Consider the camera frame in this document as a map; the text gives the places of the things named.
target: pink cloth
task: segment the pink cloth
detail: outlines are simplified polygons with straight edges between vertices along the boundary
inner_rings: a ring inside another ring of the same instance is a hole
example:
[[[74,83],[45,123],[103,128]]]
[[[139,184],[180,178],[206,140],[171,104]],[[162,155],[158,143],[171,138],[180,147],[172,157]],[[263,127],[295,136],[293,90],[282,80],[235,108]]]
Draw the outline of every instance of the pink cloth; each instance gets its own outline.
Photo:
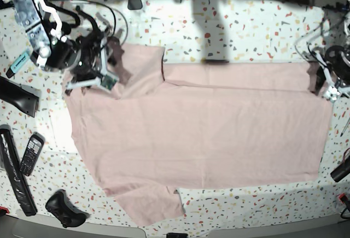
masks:
[[[181,216],[176,188],[314,180],[332,107],[308,63],[163,65],[124,45],[111,95],[66,97],[72,137],[96,183],[139,226]]]

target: black gamepad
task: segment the black gamepad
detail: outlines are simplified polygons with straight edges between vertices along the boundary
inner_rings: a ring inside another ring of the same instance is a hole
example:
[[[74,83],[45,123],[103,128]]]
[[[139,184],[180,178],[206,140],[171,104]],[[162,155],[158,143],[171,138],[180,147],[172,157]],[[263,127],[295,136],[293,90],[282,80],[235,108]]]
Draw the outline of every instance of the black gamepad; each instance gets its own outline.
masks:
[[[46,203],[46,210],[52,213],[62,223],[64,228],[81,226],[86,221],[86,215],[75,213],[68,208],[65,196],[64,191],[58,190]]]

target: cable connector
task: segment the cable connector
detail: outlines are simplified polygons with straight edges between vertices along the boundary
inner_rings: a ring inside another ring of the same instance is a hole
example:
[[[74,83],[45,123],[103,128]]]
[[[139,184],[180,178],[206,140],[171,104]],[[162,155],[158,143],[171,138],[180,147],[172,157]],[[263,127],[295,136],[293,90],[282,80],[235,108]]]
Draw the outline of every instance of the cable connector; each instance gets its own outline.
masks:
[[[5,216],[7,213],[9,213],[9,209],[0,206],[0,217]]]
[[[345,204],[346,208],[342,211],[342,213],[340,214],[340,217],[342,219],[346,219],[346,220],[349,220],[350,217],[346,217],[344,216],[344,213],[346,212],[346,210],[348,210],[350,212],[350,201],[348,199],[348,197],[346,196],[345,193],[342,193],[341,195],[338,196],[339,200]]]

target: tabletop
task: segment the tabletop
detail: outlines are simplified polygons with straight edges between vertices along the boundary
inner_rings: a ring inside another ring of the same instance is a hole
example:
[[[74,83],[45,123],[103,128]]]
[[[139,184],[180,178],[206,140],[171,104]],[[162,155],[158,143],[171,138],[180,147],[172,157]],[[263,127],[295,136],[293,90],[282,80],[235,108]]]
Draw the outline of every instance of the tabletop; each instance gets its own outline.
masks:
[[[316,7],[271,0],[142,0],[141,10],[128,10],[127,0],[94,1],[119,11],[116,29],[120,40],[165,47],[164,63],[303,62],[307,42],[311,47],[323,48],[341,41],[337,23],[342,15]],[[80,4],[99,25],[103,25],[101,17],[113,24],[110,11],[99,5],[75,0],[59,4],[67,9]],[[0,26],[0,75],[5,76],[29,42],[16,24],[12,9],[0,11]],[[0,123],[11,126],[19,157],[32,133],[39,132],[46,139],[34,171],[27,177],[38,213],[50,216],[44,207],[46,201],[56,190],[65,189],[71,202],[91,215],[88,222],[136,227],[113,198],[106,197],[94,183],[74,146],[61,94],[62,73],[46,73],[28,62],[13,81],[41,93],[35,118],[0,101]],[[348,104],[341,99],[334,105],[316,181],[218,190],[179,189],[185,215],[140,228],[148,236],[172,231],[205,236],[214,229],[260,227],[339,213],[336,195],[349,192],[349,179],[335,183],[330,172],[349,147],[349,130],[340,137],[350,117]],[[14,216],[20,208],[1,170],[0,206],[9,208]]]

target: teal object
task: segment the teal object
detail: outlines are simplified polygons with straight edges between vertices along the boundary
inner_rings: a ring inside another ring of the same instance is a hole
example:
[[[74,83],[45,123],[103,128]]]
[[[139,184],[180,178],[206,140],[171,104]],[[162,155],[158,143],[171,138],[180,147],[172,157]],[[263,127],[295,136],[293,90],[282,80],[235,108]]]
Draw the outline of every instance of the teal object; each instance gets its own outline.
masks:
[[[11,78],[14,74],[16,74],[24,64],[30,59],[29,50],[24,51],[6,72],[6,76]]]

